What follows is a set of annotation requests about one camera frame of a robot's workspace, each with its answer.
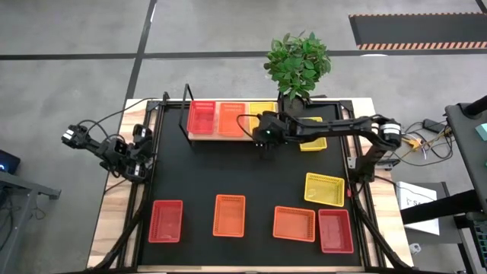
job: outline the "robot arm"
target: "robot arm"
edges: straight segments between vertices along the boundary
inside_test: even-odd
[[[122,176],[134,183],[141,183],[148,176],[146,164],[152,159],[152,131],[135,125],[134,143],[122,139],[106,138],[102,142],[92,139],[86,126],[70,125],[62,135],[62,142],[75,149],[86,149],[102,161],[100,166],[113,176]]]
[[[264,111],[257,117],[260,123],[253,130],[252,137],[257,144],[264,147],[286,142],[312,142],[320,137],[365,137],[372,143],[372,147],[366,155],[356,159],[355,168],[351,170],[355,181],[373,181],[375,164],[386,152],[395,151],[401,146],[401,125],[394,119],[381,115],[326,122],[298,119],[287,113],[271,111]]]

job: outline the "orange basket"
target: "orange basket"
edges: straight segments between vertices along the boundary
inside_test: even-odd
[[[272,236],[314,242],[314,210],[276,206]]]
[[[220,103],[218,134],[231,137],[244,136],[244,132],[237,124],[237,116],[241,114],[245,114],[244,103]],[[241,116],[238,121],[243,128],[246,128],[246,117]]]
[[[243,237],[245,225],[245,196],[217,195],[213,236]]]

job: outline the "gray floor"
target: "gray floor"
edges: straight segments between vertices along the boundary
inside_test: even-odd
[[[0,55],[134,53],[147,8],[148,0],[0,0]],[[160,0],[146,52],[267,50],[272,37],[301,30],[314,30],[330,49],[356,49],[348,14],[462,11],[479,8],[474,0]],[[487,85],[487,55],[332,61],[332,73],[315,94],[372,97],[378,113],[403,125],[442,120],[444,106],[475,100],[485,95]],[[134,98],[160,97],[164,91],[180,97],[185,83],[197,97],[274,97],[275,83],[263,70],[264,62],[145,60]],[[107,173],[94,156],[62,145],[60,136],[71,123],[118,110],[132,66],[133,60],[0,61],[0,148],[22,158],[20,176],[62,189],[59,201],[40,199],[47,217],[30,222],[19,273],[85,267]],[[118,122],[114,117],[105,126],[115,132]],[[471,189],[456,147],[454,153],[430,167],[400,164],[393,177],[446,181],[451,193]],[[422,161],[420,155],[409,160]],[[423,247],[414,261],[425,270],[463,268],[453,245]]]

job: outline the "black floor mat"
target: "black floor mat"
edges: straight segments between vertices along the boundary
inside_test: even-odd
[[[480,49],[487,47],[487,14],[354,14],[359,49]]]

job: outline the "yellow basket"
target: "yellow basket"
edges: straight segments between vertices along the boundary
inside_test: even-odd
[[[330,206],[343,206],[345,180],[308,172],[306,173],[304,200]]]
[[[321,117],[307,117],[302,119],[312,119],[317,122],[322,122],[323,119]],[[318,138],[312,142],[307,142],[299,145],[299,149],[301,151],[320,151],[326,148],[326,138]]]
[[[277,103],[275,102],[259,102],[259,103],[250,103],[249,104],[249,114],[257,115],[262,114],[265,110],[268,111],[276,111]],[[252,134],[252,130],[259,126],[259,118],[256,117],[249,117],[249,133]]]

